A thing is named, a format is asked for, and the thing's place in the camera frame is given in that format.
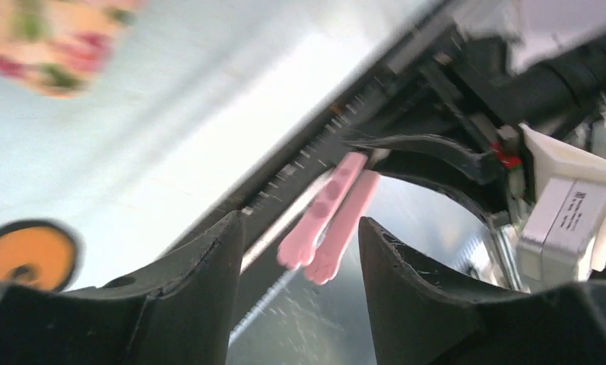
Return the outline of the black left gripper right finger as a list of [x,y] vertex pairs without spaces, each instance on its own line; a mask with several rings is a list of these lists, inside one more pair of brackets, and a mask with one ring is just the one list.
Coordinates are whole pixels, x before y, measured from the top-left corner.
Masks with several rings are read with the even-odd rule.
[[379,364],[606,364],[606,281],[524,294],[455,271],[369,217],[358,241]]

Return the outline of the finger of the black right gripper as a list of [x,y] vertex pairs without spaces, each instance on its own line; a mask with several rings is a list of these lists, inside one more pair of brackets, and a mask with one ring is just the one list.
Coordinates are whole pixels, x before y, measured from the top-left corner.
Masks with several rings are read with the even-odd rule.
[[434,157],[479,184],[490,183],[500,176],[500,162],[492,150],[476,152],[460,141],[441,135],[373,137],[362,133],[351,133],[347,136],[347,144],[357,148],[378,148]]
[[498,179],[480,184],[438,158],[404,151],[392,151],[373,169],[384,176],[443,194],[482,222],[509,221],[506,189]]

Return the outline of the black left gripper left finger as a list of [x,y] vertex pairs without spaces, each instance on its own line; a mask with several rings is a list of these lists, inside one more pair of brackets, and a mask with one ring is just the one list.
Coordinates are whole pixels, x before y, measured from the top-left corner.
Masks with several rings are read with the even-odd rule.
[[101,288],[53,293],[0,283],[0,365],[224,363],[243,223],[232,211]]

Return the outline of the pink handled metal tongs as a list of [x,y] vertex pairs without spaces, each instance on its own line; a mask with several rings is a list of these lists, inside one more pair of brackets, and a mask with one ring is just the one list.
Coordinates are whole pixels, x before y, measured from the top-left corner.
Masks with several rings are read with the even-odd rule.
[[368,209],[380,175],[368,170],[370,157],[350,152],[336,166],[328,182],[312,200],[297,225],[278,247],[278,263],[305,268],[306,278],[323,285],[339,271],[359,219]]

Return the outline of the floral rectangular tray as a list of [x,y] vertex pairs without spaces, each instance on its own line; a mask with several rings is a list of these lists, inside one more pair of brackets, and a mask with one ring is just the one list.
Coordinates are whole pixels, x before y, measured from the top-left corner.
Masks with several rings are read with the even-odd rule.
[[0,0],[0,75],[53,97],[100,76],[144,6],[137,0]]

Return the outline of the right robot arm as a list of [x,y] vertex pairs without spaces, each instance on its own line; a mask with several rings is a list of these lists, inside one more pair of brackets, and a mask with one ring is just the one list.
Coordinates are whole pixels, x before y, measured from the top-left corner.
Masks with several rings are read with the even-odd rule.
[[426,57],[346,145],[384,149],[384,176],[444,194],[485,224],[534,203],[536,156],[523,128],[562,141],[606,94],[606,33],[511,75],[499,36],[440,40],[446,63]]

